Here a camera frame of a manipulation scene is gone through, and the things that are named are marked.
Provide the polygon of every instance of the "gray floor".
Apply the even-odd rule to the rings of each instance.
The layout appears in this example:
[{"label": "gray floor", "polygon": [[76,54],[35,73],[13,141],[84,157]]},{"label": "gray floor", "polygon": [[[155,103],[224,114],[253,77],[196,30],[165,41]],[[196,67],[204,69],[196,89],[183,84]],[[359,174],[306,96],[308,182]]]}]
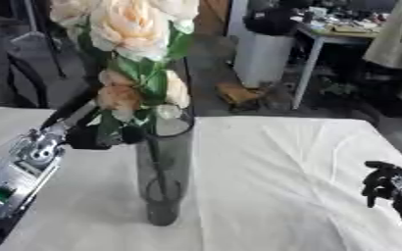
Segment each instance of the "gray floor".
[{"label": "gray floor", "polygon": [[[193,96],[198,116],[232,116],[227,110],[227,105],[218,98],[215,84],[222,81],[237,81],[231,68],[225,63],[233,56],[233,44],[231,41],[209,35],[195,35],[194,44],[191,47],[188,63],[193,81]],[[24,44],[17,53],[27,59],[44,77],[49,88],[49,102],[52,108],[57,108],[68,100],[74,93],[85,87],[81,77],[83,70],[72,45],[64,44],[60,59],[68,78],[60,79],[57,76],[49,54],[42,44],[40,46],[31,43]],[[19,77],[19,87],[23,94],[34,100],[34,94],[28,83]],[[291,112],[287,109],[262,108],[257,112],[245,112],[242,115],[249,116],[298,116],[298,117],[322,117],[339,118],[340,115],[328,111],[314,111],[306,106],[299,111]],[[379,131],[402,152],[402,119],[381,117],[378,125]]]}]

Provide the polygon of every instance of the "chair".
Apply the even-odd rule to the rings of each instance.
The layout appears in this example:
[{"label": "chair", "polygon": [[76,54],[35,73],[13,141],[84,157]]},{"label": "chair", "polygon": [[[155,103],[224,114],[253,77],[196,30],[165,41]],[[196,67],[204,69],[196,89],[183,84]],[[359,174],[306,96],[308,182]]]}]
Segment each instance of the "chair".
[{"label": "chair", "polygon": [[[39,73],[27,61],[23,59],[17,58],[11,54],[8,54],[8,59],[10,63],[8,85],[15,94],[15,103],[21,108],[47,109],[47,87]],[[18,88],[15,85],[15,75],[12,67],[20,71],[33,86],[37,97],[36,105],[20,94]]]}]

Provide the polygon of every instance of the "robotic arm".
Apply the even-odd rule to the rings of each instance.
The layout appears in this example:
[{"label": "robotic arm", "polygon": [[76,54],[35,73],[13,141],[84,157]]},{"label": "robotic arm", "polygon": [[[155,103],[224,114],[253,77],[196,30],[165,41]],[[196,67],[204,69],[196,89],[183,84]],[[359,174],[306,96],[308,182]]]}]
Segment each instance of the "robotic arm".
[{"label": "robotic arm", "polygon": [[393,200],[393,208],[402,219],[402,169],[385,162],[366,162],[366,166],[375,169],[364,180],[368,206],[373,208],[377,198]]}]

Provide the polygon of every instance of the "table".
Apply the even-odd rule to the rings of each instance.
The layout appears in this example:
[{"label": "table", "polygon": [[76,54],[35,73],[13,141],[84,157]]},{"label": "table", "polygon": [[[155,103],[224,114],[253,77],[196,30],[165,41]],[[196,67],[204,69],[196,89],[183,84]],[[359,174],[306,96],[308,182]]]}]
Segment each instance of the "table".
[{"label": "table", "polygon": [[[0,109],[0,152],[51,112]],[[387,201],[360,196],[366,160],[402,155],[362,121],[200,118],[179,220],[145,223],[131,146],[68,152],[0,251],[400,251]]]},{"label": "table", "polygon": [[300,107],[302,103],[303,96],[308,87],[309,81],[311,79],[313,70],[319,59],[322,48],[325,44],[368,44],[372,39],[377,37],[378,33],[350,33],[350,32],[334,32],[325,29],[315,29],[310,25],[299,23],[297,30],[303,34],[314,39],[314,45],[309,55],[308,61],[306,62],[305,69],[300,78],[299,85],[294,95],[294,101],[292,108],[294,110]]}]

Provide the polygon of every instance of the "peach rose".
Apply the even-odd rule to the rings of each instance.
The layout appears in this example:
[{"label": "peach rose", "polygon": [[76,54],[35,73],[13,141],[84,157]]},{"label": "peach rose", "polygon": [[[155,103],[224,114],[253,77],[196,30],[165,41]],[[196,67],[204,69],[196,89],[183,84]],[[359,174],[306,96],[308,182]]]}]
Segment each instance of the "peach rose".
[{"label": "peach rose", "polygon": [[161,61],[167,54],[166,15],[146,0],[103,0],[91,14],[91,39],[103,51],[116,50],[133,61]]},{"label": "peach rose", "polygon": [[112,71],[104,71],[99,78],[104,78],[105,86],[100,89],[97,104],[102,109],[112,110],[113,116],[122,122],[129,122],[133,112],[140,107],[141,96],[131,87],[132,81]]},{"label": "peach rose", "polygon": [[110,84],[127,85],[127,86],[135,85],[134,81],[113,70],[102,71],[99,74],[99,81],[105,85]]},{"label": "peach rose", "polygon": [[151,5],[164,12],[179,31],[190,34],[198,15],[199,0],[149,0]]},{"label": "peach rose", "polygon": [[52,0],[50,18],[64,27],[83,24],[100,0]]},{"label": "peach rose", "polygon": [[187,86],[174,71],[166,71],[168,76],[168,92],[166,101],[179,106],[181,109],[187,108],[190,104],[190,96]]}]

